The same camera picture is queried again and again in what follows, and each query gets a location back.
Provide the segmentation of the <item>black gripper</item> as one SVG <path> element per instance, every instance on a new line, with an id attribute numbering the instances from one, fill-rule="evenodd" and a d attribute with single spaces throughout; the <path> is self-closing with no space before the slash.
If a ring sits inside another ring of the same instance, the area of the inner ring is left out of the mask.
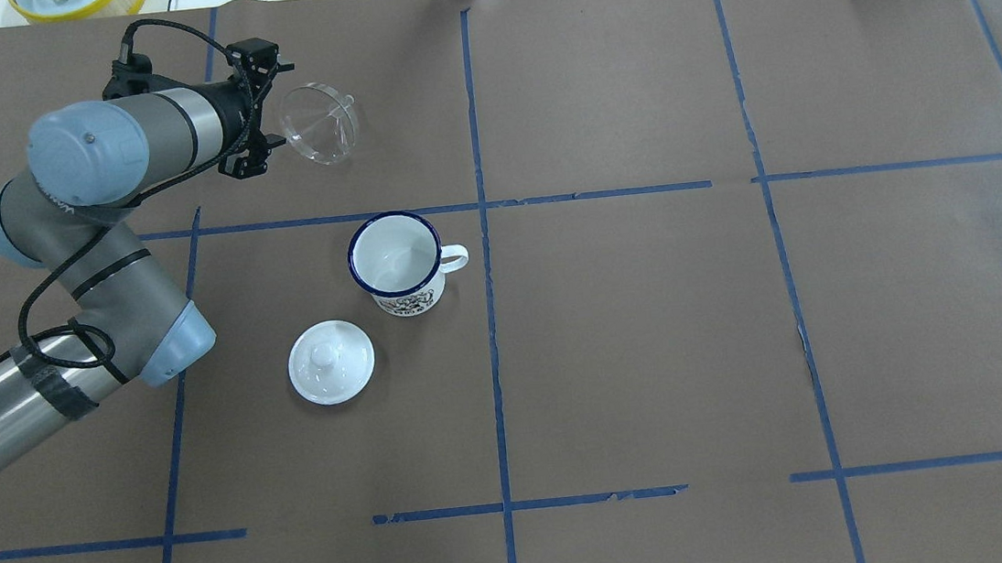
<path id="1" fill-rule="evenodd" d="M 232 76 L 215 94 L 224 125 L 220 172 L 236 180 L 252 179 L 267 172 L 268 158 L 286 143 L 284 135 L 268 135 L 262 129 L 259 95 L 264 77 L 291 72 L 296 64 L 283 59 L 278 45 L 264 38 L 241 39 L 227 47 Z"/>

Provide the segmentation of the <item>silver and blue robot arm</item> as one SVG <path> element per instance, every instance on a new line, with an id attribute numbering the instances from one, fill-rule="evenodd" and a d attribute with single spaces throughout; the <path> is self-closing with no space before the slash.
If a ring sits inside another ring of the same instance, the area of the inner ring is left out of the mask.
<path id="1" fill-rule="evenodd" d="M 97 410 L 134 379 L 160 386 L 210 351 L 216 333 L 126 221 L 164 189 L 210 168 L 250 179 L 283 144 L 262 129 L 276 43 L 221 49 L 224 81 L 154 73 L 121 46 L 101 100 L 41 116 L 27 167 L 0 190 L 0 255 L 46 271 L 0 354 L 0 472 Z"/>

